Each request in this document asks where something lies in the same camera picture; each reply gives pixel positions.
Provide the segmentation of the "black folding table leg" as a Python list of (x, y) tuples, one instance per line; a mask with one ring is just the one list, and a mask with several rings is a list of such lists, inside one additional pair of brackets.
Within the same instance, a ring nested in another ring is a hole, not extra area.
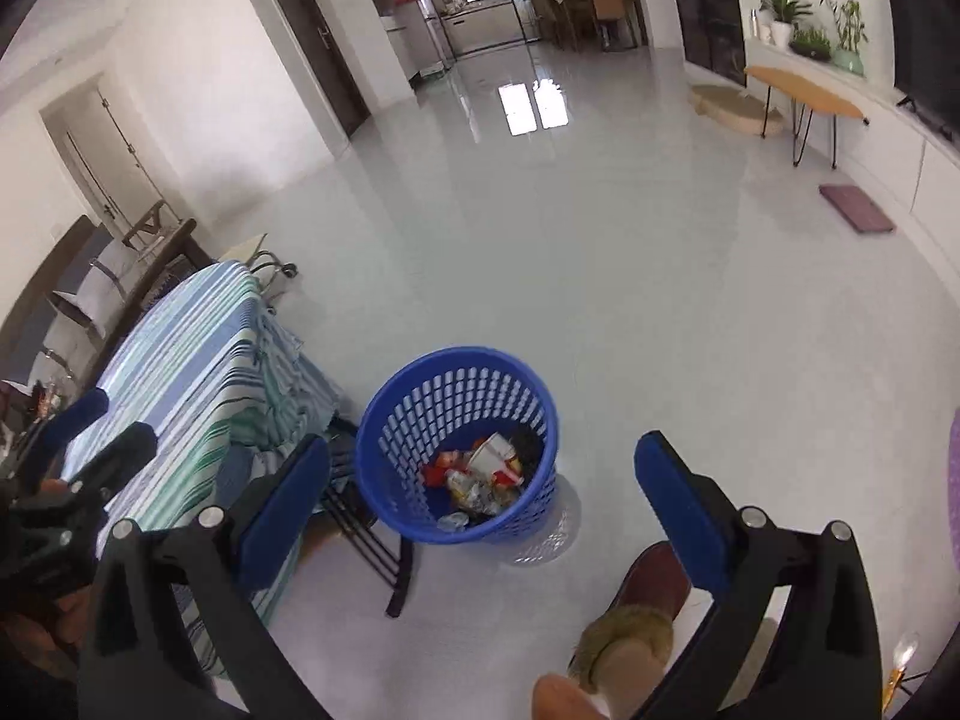
[(320, 498), (320, 507), (331, 516), (348, 543), (377, 577), (391, 589), (386, 616), (397, 619), (409, 600), (415, 571), (415, 544), (401, 536), (391, 548), (375, 531), (379, 518), (356, 483), (355, 440), (358, 426), (335, 415), (325, 438), (331, 452), (331, 483)]

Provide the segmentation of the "white wrapper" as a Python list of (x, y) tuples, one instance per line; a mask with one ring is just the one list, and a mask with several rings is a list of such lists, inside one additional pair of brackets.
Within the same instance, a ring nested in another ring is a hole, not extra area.
[(500, 433), (491, 434), (472, 450), (467, 470), (491, 486), (519, 488), (524, 484), (523, 464), (517, 450)]

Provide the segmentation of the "black television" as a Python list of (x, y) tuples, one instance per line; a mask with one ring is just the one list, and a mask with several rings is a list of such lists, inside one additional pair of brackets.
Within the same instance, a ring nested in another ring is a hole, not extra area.
[(889, 2), (900, 106), (957, 142), (958, 21), (932, 0)]

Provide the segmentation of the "dark wooden sofa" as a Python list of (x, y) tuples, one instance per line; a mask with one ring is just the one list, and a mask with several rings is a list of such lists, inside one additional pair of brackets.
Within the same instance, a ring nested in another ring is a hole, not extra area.
[(2, 323), (2, 380), (26, 390), (96, 383), (143, 314), (179, 281), (212, 263), (197, 222), (155, 203), (117, 238), (80, 218), (29, 278)]

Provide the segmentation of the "wooden dining chair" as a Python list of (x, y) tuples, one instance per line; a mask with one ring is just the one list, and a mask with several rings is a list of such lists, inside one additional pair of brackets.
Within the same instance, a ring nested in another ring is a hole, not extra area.
[(590, 0), (599, 44), (604, 52), (622, 50), (622, 28), (633, 34), (626, 0)]

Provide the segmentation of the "blue plastic waste basket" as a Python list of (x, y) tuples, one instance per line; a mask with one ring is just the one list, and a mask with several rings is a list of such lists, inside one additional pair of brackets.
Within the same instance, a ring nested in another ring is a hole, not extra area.
[[(467, 470), (494, 433), (517, 450), (523, 486), (491, 486)], [(553, 509), (558, 440), (553, 398), (525, 362), (453, 346), (409, 362), (377, 390), (358, 429), (356, 483), (382, 522), (415, 543), (519, 541)]]

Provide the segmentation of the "potted plant on cabinet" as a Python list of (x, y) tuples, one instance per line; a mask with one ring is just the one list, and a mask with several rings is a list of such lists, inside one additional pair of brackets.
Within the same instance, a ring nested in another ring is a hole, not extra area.
[(760, 7), (771, 16), (771, 39), (780, 49), (787, 49), (797, 23), (812, 15), (809, 0), (760, 0)]

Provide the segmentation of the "dark entrance door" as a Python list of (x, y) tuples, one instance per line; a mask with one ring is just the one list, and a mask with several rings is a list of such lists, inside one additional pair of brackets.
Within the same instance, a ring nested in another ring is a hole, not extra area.
[(370, 110), (317, 0), (277, 2), (327, 103), (345, 135), (351, 137), (370, 117)]

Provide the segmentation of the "grey white cushion right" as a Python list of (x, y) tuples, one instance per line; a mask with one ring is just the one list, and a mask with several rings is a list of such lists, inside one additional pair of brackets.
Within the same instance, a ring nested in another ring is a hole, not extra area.
[(110, 241), (98, 255), (82, 255), (80, 265), (80, 286), (50, 291), (47, 304), (57, 316), (75, 323), (94, 346), (101, 346), (146, 273), (148, 259), (143, 252)]

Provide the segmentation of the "purple floor mat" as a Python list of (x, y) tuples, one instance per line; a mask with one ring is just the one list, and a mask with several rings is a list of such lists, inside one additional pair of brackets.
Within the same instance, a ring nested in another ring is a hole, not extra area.
[(857, 234), (890, 234), (895, 223), (862, 188), (853, 184), (822, 184), (820, 195)]

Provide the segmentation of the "striped blue green tablecloth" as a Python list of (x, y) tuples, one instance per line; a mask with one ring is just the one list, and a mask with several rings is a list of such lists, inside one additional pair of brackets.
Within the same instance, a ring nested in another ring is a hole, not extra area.
[(65, 450), (73, 479), (134, 422), (156, 455), (107, 506), (145, 532), (178, 528), (208, 505), (228, 509), (276, 472), (309, 434), (324, 434), (342, 390), (268, 312), (257, 278), (215, 263), (172, 289), (133, 328), (99, 377), (106, 416)]

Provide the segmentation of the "wooden side table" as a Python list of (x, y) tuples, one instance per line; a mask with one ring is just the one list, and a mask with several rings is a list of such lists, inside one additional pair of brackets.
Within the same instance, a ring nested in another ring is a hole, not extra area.
[(823, 115), (828, 121), (828, 145), (830, 145), (830, 166), (838, 167), (838, 124), (841, 119), (859, 121), (864, 127), (871, 125), (869, 117), (848, 99), (828, 91), (827, 88), (811, 82), (805, 76), (797, 75), (781, 68), (765, 65), (747, 65), (745, 76), (757, 80), (766, 86), (763, 101), (763, 119), (761, 119), (760, 137), (765, 138), (771, 121), (771, 96), (775, 91), (784, 94), (791, 103), (791, 161), (797, 167), (802, 163), (811, 136), (812, 122), (816, 115)]

